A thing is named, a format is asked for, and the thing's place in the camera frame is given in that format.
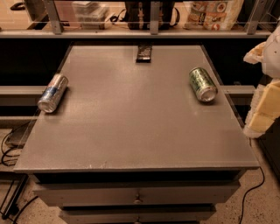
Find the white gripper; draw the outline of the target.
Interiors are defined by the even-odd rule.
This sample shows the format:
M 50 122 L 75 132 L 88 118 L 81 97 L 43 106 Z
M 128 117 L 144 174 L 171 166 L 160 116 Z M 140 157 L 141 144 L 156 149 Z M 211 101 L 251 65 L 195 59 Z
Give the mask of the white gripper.
M 262 63 L 262 72 L 272 79 L 280 78 L 280 26 L 246 53 L 243 60 L 249 64 Z M 259 84 L 253 94 L 243 133 L 250 138 L 263 135 L 280 116 L 280 80 L 266 86 Z

